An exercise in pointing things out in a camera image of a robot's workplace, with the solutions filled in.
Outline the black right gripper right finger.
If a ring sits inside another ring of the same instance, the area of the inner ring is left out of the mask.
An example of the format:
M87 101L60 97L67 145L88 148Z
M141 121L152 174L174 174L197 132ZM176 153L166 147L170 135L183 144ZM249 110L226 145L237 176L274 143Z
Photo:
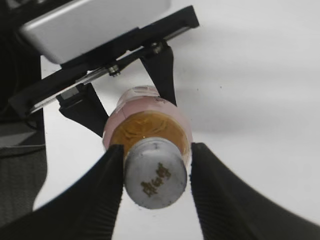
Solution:
M205 240L318 240L319 225L269 200L204 144L192 143L191 191Z

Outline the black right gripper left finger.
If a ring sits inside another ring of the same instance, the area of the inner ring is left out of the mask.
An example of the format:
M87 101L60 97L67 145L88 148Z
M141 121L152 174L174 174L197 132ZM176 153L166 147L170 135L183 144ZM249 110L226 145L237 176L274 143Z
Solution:
M0 229L2 240L110 240L123 194L124 147L112 145L62 194Z

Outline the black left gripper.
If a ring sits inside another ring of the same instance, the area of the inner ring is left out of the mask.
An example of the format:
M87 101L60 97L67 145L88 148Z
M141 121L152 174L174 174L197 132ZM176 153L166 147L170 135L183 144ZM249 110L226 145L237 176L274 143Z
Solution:
M198 26L194 7L187 6L64 63L57 72L11 97L9 103L26 117L56 98L64 117L102 137L109 116L89 82L106 73L115 76L140 58L160 97L176 106L174 54L167 41Z

